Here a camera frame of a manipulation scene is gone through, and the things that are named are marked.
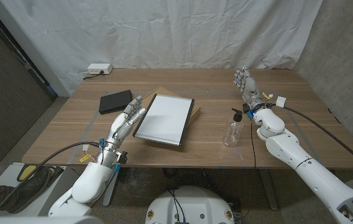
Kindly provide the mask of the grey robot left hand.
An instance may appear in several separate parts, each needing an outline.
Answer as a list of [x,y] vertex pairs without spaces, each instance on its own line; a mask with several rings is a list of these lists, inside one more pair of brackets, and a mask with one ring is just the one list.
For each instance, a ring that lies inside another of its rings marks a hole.
[[122,142],[131,133],[134,124],[145,114],[142,99],[141,95],[133,99],[112,123],[105,139],[107,147],[111,150],[120,148]]

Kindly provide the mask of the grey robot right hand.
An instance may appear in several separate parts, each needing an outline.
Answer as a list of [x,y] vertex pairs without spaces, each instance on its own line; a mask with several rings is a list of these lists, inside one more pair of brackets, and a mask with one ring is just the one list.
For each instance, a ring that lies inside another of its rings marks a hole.
[[252,112],[263,107],[264,102],[260,96],[259,87],[245,65],[242,65],[241,70],[235,72],[233,83],[241,92],[243,102],[248,105]]

